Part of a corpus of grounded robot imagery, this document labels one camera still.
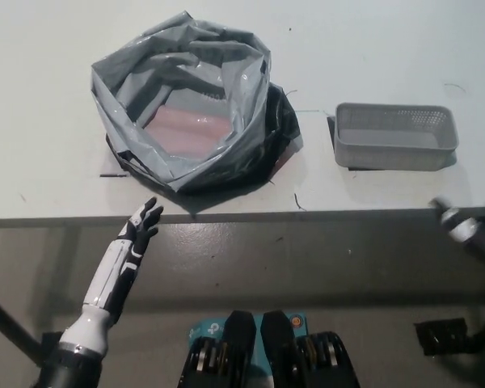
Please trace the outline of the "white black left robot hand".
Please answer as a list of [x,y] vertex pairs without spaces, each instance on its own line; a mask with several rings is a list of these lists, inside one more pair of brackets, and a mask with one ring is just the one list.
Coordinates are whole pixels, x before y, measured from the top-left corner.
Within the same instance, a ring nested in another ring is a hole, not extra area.
[[106,311],[112,326],[124,309],[149,242],[158,233],[162,211],[156,197],[146,201],[125,222],[95,271],[83,303]]

